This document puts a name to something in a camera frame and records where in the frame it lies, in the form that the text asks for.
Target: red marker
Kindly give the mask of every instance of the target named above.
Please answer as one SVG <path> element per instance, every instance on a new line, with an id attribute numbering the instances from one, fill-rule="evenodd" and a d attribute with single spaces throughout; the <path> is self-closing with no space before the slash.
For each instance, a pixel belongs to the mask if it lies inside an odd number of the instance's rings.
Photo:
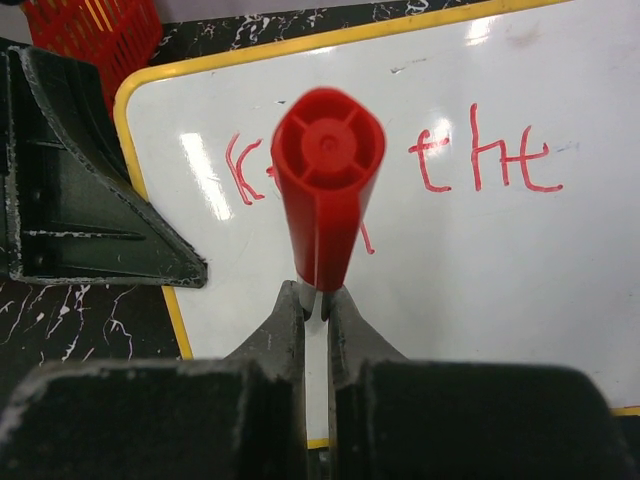
<path id="1" fill-rule="evenodd" d="M 384 149 L 376 118 L 332 88 L 303 95 L 276 128 L 271 156 L 307 314 L 316 289 L 342 287 Z"/>

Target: black plastic holder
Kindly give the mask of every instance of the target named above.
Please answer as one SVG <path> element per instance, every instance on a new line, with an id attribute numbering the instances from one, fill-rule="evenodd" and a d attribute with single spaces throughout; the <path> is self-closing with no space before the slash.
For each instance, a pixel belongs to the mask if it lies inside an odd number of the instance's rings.
<path id="1" fill-rule="evenodd" d="M 97 69 L 0 39 L 0 274 L 201 287 L 207 265 L 130 184 Z"/>

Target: red ink stroke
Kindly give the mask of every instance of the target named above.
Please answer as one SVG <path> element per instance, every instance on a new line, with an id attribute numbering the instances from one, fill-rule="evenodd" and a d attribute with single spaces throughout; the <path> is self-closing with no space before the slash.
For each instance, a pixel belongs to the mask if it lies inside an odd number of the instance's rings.
<path id="1" fill-rule="evenodd" d="M 280 193 L 282 193 L 282 190 L 280 189 L 280 182 L 278 181 L 278 176 L 276 175 L 273 165 L 269 166 L 266 171 L 267 176 L 273 178 L 273 180 L 276 182 L 276 187 L 278 187 L 278 190 L 280 190 Z M 367 253 L 369 255 L 373 255 L 374 253 L 376 253 L 375 249 L 371 246 L 369 232 L 367 231 L 367 227 L 364 222 L 360 224 L 360 234 L 362 235 L 362 239 L 364 240 L 364 248 L 367 250 Z"/>
<path id="2" fill-rule="evenodd" d="M 249 195 L 251 195 L 254 200 L 262 200 L 264 198 L 264 195 L 262 195 L 261 193 L 257 193 L 253 189 L 253 187 L 251 187 L 251 185 L 249 185 L 247 181 L 244 179 L 244 173 L 242 172 L 242 164 L 244 163 L 244 160 L 247 158 L 247 155 L 251 152 L 251 150 L 254 150 L 260 146 L 260 144 L 262 143 L 262 139 L 259 138 L 254 143 L 250 143 L 249 145 L 247 145 L 247 147 L 242 151 L 242 153 L 238 157 L 238 161 L 234 165 L 233 159 L 231 158 L 231 154 L 233 153 L 233 147 L 235 146 L 239 136 L 240 136 L 239 133 L 235 133 L 233 137 L 231 137 L 231 140 L 229 141 L 229 145 L 227 145 L 225 159 L 227 160 L 227 165 L 229 167 L 229 170 L 231 170 L 231 175 L 233 176 L 233 180 L 234 182 L 236 182 L 236 187 L 238 187 L 238 192 L 242 197 L 242 201 L 245 203 L 245 205 L 253 205 L 253 202 L 249 200 L 249 197 L 247 196 L 247 192 L 249 192 Z"/>
<path id="3" fill-rule="evenodd" d="M 505 187 L 510 184 L 508 165 L 511 162 L 519 162 L 520 169 L 522 170 L 522 178 L 524 179 L 525 186 L 534 192 L 557 192 L 562 190 L 563 185 L 556 185 L 553 187 L 543 187 L 540 185 L 534 185 L 529 175 L 529 167 L 527 162 L 529 160 L 535 160 L 536 158 L 546 157 L 549 154 L 549 147 L 546 143 L 542 144 L 542 152 L 527 155 L 527 142 L 529 140 L 529 132 L 531 131 L 531 125 L 529 125 L 522 132 L 522 140 L 520 141 L 520 155 L 517 157 L 509 157 L 507 155 L 507 144 L 504 140 L 497 140 L 488 145 L 479 146 L 478 140 L 478 104 L 471 105 L 470 120 L 471 120 L 471 165 L 473 166 L 473 177 L 475 179 L 476 191 L 482 189 L 482 177 L 480 176 L 479 154 L 498 147 L 500 149 L 500 166 L 502 168 L 502 182 Z"/>
<path id="4" fill-rule="evenodd" d="M 422 172 L 422 180 L 424 181 L 425 188 L 430 192 L 435 193 L 448 192 L 449 190 L 451 190 L 451 187 L 436 187 L 431 183 L 431 180 L 429 180 L 429 172 L 427 171 L 427 159 L 425 152 L 430 148 L 443 147 L 445 145 L 448 145 L 449 137 L 442 140 L 436 140 L 435 142 L 425 143 L 427 138 L 429 138 L 430 136 L 431 133 L 429 132 L 429 130 L 423 130 L 422 132 L 420 132 L 420 135 L 418 135 L 418 141 L 415 145 L 409 148 L 409 153 L 418 154 L 418 159 L 420 160 L 420 172 Z"/>

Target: red basket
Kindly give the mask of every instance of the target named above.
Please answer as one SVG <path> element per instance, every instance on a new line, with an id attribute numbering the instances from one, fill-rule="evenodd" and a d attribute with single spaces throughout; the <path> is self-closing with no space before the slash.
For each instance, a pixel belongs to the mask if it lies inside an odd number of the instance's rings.
<path id="1" fill-rule="evenodd" d="M 109 112 L 116 91 L 147 65 L 162 26 L 152 0 L 29 0 L 33 44 L 98 67 Z"/>

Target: black plastic object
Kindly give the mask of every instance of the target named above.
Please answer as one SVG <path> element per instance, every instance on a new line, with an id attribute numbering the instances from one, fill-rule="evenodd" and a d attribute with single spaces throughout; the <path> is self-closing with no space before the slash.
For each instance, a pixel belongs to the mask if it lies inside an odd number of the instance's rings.
<path id="1" fill-rule="evenodd" d="M 129 183 L 95 67 L 11 46 L 0 52 L 0 77 L 0 273 L 40 284 L 203 286 L 204 261 Z"/>
<path id="2" fill-rule="evenodd" d="M 0 422 L 0 478 L 306 478 L 304 321 L 293 282 L 225 360 L 47 364 Z"/>
<path id="3" fill-rule="evenodd" d="M 346 289 L 332 301 L 332 480 L 636 478 L 617 422 L 582 373 L 407 360 Z"/>

